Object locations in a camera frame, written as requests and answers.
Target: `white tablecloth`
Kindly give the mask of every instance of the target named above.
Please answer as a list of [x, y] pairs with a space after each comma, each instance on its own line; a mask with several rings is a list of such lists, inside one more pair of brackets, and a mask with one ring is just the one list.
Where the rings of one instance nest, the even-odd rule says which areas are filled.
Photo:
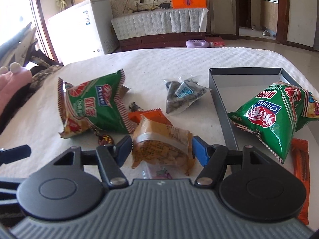
[[206, 32], [206, 8], [160, 9], [111, 20], [118, 40], [180, 32]]
[[[54, 159], [67, 148], [80, 145], [82, 149], [94, 149], [97, 138], [86, 133], [71, 139], [60, 138], [62, 123], [57, 109], [58, 77], [74, 85], [115, 72], [123, 68], [125, 85], [131, 90], [126, 94], [125, 104], [135, 101], [144, 109], [161, 108], [165, 111], [165, 78], [201, 75], [199, 84], [208, 86], [208, 69], [222, 67], [279, 67], [284, 68], [303, 88], [318, 92], [303, 74], [283, 56], [266, 50], [249, 48], [204, 48], [204, 49], [150, 49], [115, 53], [72, 63], [50, 76], [43, 87], [19, 110], [0, 135], [0, 148], [12, 148], [28, 144], [32, 149], [29, 158], [2, 165], [0, 176], [28, 177]], [[172, 124], [190, 130], [208, 144], [224, 144], [220, 123], [210, 93], [186, 111], [170, 116]], [[115, 141], [123, 135], [111, 134]], [[131, 169], [129, 157], [122, 171], [132, 180], [141, 177], [141, 169]], [[191, 178], [201, 171], [197, 162]], [[97, 173], [96, 167], [89, 172]]]

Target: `orange snack packet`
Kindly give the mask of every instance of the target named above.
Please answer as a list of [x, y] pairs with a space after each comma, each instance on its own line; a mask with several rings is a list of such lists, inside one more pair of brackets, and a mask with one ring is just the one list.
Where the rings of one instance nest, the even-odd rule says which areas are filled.
[[195, 164], [192, 154], [193, 135], [188, 130], [151, 121], [145, 117], [133, 134], [133, 164], [173, 165], [189, 175]]
[[145, 118], [151, 121], [173, 126], [172, 123], [163, 114], [161, 109], [154, 109], [154, 110], [142, 111], [142, 112], [129, 112], [129, 119], [137, 124], [141, 122], [142, 116], [144, 116]]
[[294, 138], [291, 141], [291, 152], [293, 157], [293, 165], [295, 168], [294, 175], [302, 181], [307, 191], [306, 201], [301, 209], [298, 219], [305, 225], [308, 225], [308, 208], [310, 194], [308, 141]]

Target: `pink stuffed toy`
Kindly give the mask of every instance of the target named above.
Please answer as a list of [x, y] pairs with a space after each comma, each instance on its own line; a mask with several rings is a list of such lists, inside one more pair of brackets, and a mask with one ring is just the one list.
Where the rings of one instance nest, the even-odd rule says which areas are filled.
[[6, 67], [0, 68], [0, 116], [13, 95], [31, 82], [31, 71], [18, 63], [12, 63], [10, 71]]

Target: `metal screw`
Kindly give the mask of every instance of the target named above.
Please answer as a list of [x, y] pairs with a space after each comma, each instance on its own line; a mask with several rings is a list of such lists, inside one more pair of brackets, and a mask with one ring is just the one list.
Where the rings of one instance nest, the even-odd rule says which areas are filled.
[[110, 183], [114, 186], [120, 186], [123, 185], [126, 182], [126, 180], [122, 177], [116, 177], [110, 180]]
[[213, 180], [208, 177], [201, 177], [197, 180], [197, 184], [202, 186], [211, 185], [212, 183], [213, 183]]

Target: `shoe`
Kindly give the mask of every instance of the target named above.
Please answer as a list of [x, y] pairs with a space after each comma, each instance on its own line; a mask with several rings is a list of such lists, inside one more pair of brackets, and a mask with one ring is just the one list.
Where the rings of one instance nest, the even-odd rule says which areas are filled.
[[264, 36], [270, 36], [270, 33], [268, 32], [268, 30], [264, 30], [263, 35]]

